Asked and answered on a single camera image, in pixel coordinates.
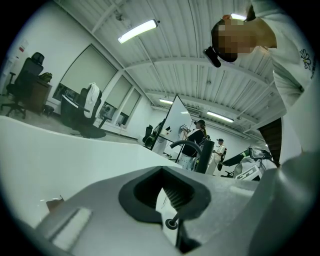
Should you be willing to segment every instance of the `ceiling light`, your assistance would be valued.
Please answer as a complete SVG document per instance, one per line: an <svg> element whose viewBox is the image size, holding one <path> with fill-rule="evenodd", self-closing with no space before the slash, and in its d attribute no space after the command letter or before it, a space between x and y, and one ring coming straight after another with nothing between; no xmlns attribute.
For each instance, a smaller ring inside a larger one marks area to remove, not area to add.
<svg viewBox="0 0 320 256"><path fill-rule="evenodd" d="M238 14L235 14L235 13L231 13L231 17L232 17L232 19L242 20L242 21L244 21L247 18L245 16L238 15Z"/></svg>
<svg viewBox="0 0 320 256"><path fill-rule="evenodd" d="M167 104L172 104L172 103L174 103L173 101L171 101L171 100L167 100L167 99L159 99L159 101L161 101L161 102L163 102L163 103L167 103Z"/></svg>
<svg viewBox="0 0 320 256"><path fill-rule="evenodd" d="M118 38L118 41L120 44L123 44L124 42L128 41L129 39L131 39L131 38L133 38L143 32L155 29L157 26L158 26L158 23L154 19L149 20L149 21L131 29L130 31L125 33L123 36L120 36Z"/></svg>
<svg viewBox="0 0 320 256"><path fill-rule="evenodd" d="M227 121L227 122L230 122L230 123L233 123L233 122L234 122L234 121L233 121L232 119L230 119L230 118L227 118L227 117L225 117L225 116L222 116L222 115L219 115L219 114L210 112L210 111L208 111L207 114L210 115L210 116L214 116L214 117L216 117L216 118L223 119L223 120L225 120L225 121Z"/></svg>

